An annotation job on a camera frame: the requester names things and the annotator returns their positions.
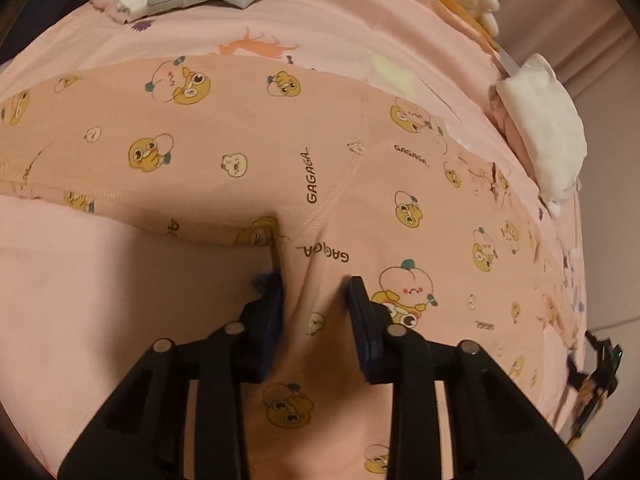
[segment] black clamp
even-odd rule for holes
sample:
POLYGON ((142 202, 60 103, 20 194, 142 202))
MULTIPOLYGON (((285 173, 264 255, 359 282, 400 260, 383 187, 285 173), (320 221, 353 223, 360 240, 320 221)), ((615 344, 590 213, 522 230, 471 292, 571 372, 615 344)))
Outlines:
POLYGON ((183 480, 191 380, 196 478, 248 480, 240 383, 261 383, 282 327, 282 279, 204 340, 159 339, 108 397, 65 457, 58 480, 183 480))
POLYGON ((584 333, 584 336, 596 351, 598 364, 595 371, 591 375, 588 375, 577 370, 572 356, 567 358, 567 367, 569 369, 567 383, 569 386, 580 392, 585 381, 591 381, 591 383, 593 383, 591 399, 583 406, 577 406, 578 414, 572 423, 572 435, 568 444, 584 434, 585 428, 598 412, 601 402, 605 398, 612 396, 616 391, 618 387, 616 373, 618 373, 618 368, 620 368, 620 362, 622 361, 622 348, 620 348, 620 345, 614 347, 611 339, 599 340, 588 330, 584 333))
POLYGON ((387 480, 440 480, 435 381, 447 395, 455 480, 583 480, 556 432, 474 341, 426 341, 369 301, 361 277, 346 291, 360 369, 370 384, 393 383, 387 480))

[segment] pink fabric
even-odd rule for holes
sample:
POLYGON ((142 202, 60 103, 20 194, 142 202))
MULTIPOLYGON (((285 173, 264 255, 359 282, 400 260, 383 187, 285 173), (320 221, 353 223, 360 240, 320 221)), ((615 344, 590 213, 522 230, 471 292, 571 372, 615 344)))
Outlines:
POLYGON ((615 0, 500 0, 497 38, 518 63, 542 54, 577 96, 638 42, 615 0))

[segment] cartoon duck with glasses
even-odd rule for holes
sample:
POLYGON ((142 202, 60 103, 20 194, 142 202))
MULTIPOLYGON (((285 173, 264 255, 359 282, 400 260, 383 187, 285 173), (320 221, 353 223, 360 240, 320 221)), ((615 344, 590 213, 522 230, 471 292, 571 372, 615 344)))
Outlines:
POLYGON ((428 113, 408 101, 397 98, 390 113, 391 120, 410 134, 419 134, 425 127, 433 130, 428 113))
POLYGON ((396 218, 407 227, 416 228, 420 225, 422 211, 418 200, 404 191, 396 192, 396 218))
POLYGON ((153 139, 142 137, 129 148, 129 165, 134 170, 142 170, 145 173, 157 170, 171 162, 173 147, 174 138, 170 134, 162 134, 153 139))
POLYGON ((280 71, 268 76, 267 93, 274 97, 295 97, 300 94, 300 81, 284 70, 280 71))
POLYGON ((264 389, 262 400, 267 407, 267 418, 274 426, 292 430, 311 421, 314 404, 300 392, 298 384, 272 384, 264 389))
POLYGON ((211 90, 211 80, 203 73, 180 67, 185 57, 165 61, 154 72, 145 90, 151 92, 156 101, 174 101, 179 105, 192 105, 202 101, 211 90))
POLYGON ((0 120, 2 120, 2 126, 15 126, 20 122, 20 119, 24 115, 24 111, 29 105, 30 94, 31 93, 28 90, 18 92, 4 102, 2 108, 0 108, 0 120))

